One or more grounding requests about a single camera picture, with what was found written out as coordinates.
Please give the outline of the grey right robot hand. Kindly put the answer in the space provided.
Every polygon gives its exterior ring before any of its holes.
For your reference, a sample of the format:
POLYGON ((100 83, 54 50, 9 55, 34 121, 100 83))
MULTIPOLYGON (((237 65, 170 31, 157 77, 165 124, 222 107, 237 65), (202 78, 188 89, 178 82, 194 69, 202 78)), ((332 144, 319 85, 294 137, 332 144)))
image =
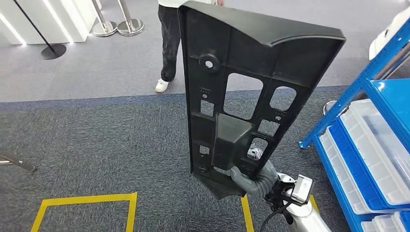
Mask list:
MULTIPOLYGON (((254 160, 259 160, 263 152, 261 149, 254 147, 249 148, 247 152, 247 157, 254 160)), ((246 175, 242 174, 238 167, 233 166, 230 170, 231 179, 240 186, 246 192, 254 192, 258 190, 258 185, 256 181, 249 179, 246 175)))

